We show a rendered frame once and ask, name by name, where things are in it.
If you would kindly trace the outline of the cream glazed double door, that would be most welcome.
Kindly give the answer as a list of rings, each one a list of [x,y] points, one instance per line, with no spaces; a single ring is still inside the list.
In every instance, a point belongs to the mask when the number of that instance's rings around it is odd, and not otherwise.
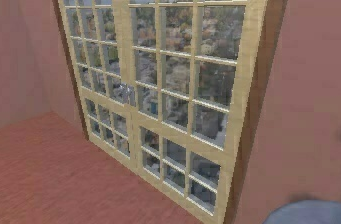
[[[86,137],[231,224],[287,0],[52,0]]]

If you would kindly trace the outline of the blue-grey round object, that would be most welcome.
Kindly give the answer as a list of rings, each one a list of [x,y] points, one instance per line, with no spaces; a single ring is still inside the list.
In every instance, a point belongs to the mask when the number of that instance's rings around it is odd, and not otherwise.
[[[271,212],[262,224],[341,224],[341,203],[302,200]]]

